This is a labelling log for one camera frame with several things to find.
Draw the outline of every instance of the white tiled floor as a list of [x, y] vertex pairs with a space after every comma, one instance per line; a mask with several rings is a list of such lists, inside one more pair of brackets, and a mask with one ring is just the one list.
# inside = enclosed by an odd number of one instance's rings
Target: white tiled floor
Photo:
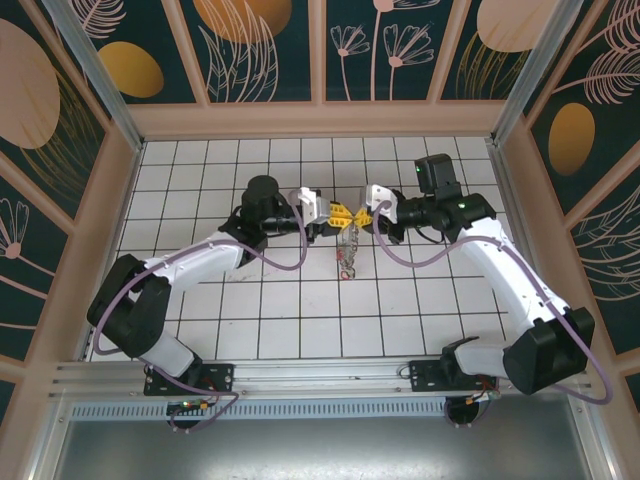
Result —
[[[510, 234], [482, 138], [154, 142], [146, 145], [119, 255], [144, 259], [205, 238], [260, 174], [275, 177], [285, 193], [300, 185], [321, 188], [354, 212], [367, 183], [417, 196], [412, 161], [436, 153], [453, 158], [464, 193], [485, 195]], [[440, 238], [429, 228], [424, 233]], [[338, 280], [336, 238], [322, 238], [300, 271], [254, 261], [172, 295], [165, 328], [205, 359], [232, 360], [437, 354], [465, 335], [511, 335], [489, 284], [460, 253], [414, 270], [391, 261], [368, 234], [359, 237], [355, 280]], [[407, 237], [393, 247], [406, 259], [426, 259], [443, 248], [413, 231]], [[299, 245], [295, 235], [279, 238], [266, 255], [293, 264]], [[89, 358], [123, 356], [89, 352]]]

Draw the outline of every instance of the leaf pattern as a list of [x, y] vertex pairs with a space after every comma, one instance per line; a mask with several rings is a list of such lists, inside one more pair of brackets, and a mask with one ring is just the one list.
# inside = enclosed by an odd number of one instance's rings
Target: leaf pattern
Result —
[[124, 0], [69, 0], [82, 29], [91, 38], [106, 39], [120, 24], [127, 12]]

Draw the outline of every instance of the gray metal floor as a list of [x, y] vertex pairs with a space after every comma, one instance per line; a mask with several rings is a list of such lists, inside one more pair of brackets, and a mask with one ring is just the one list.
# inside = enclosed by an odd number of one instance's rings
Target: gray metal floor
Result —
[[77, 422], [58, 480], [541, 479], [589, 476], [566, 400], [505, 397], [472, 429], [443, 418]]

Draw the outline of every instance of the metal bracket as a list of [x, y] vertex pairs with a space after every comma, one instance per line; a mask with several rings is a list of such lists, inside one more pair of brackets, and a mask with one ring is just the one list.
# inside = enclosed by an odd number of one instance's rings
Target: metal bracket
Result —
[[[414, 360], [409, 362], [409, 378], [413, 392], [473, 392], [482, 390], [482, 382], [475, 375], [460, 372], [455, 383], [451, 382], [442, 368], [440, 360]], [[487, 377], [496, 387], [495, 377]]]
[[[234, 368], [235, 366], [231, 363], [203, 363], [200, 380], [194, 387], [212, 391], [215, 388], [218, 392], [230, 392], [233, 388]], [[145, 397], [198, 396], [168, 382], [155, 370], [147, 372], [144, 395]]]

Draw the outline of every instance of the yellow object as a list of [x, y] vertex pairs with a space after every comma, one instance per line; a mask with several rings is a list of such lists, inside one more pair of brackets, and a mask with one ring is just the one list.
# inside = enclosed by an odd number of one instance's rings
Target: yellow object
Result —
[[59, 118], [60, 88], [49, 57], [26, 32], [0, 18], [0, 137], [40, 148]]
[[356, 213], [355, 222], [359, 228], [363, 228], [373, 222], [373, 217], [367, 213], [366, 208], [361, 208], [358, 210], [358, 213]]
[[148, 98], [164, 87], [164, 76], [158, 63], [133, 43], [109, 43], [100, 49], [98, 55], [122, 93]]
[[589, 157], [596, 124], [587, 107], [569, 103], [556, 114], [549, 132], [549, 160], [560, 175], [573, 175]]
[[332, 203], [329, 208], [331, 212], [327, 222], [329, 226], [344, 230], [353, 223], [353, 213], [341, 203]]
[[531, 50], [557, 0], [483, 0], [478, 9], [480, 40], [497, 52]]
[[256, 22], [262, 18], [275, 37], [289, 23], [292, 10], [291, 0], [194, 0], [193, 3], [213, 33], [236, 43], [249, 43], [249, 35], [259, 38], [254, 32], [255, 26], [251, 25], [251, 17], [255, 16]]

